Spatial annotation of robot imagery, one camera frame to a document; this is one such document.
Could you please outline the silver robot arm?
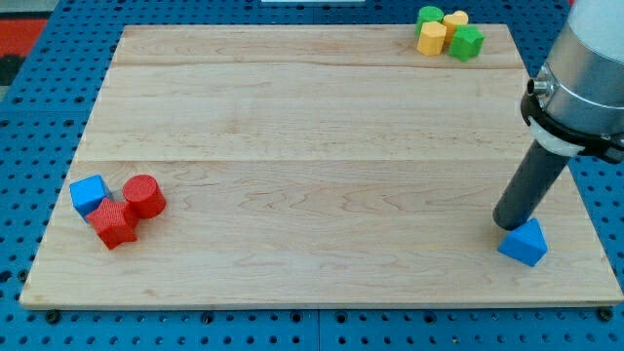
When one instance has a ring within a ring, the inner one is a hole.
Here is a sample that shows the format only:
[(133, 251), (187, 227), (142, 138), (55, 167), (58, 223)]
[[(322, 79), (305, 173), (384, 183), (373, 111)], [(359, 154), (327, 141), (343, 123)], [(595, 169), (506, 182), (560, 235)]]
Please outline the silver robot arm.
[(545, 150), (623, 161), (623, 0), (576, 0), (522, 99)]

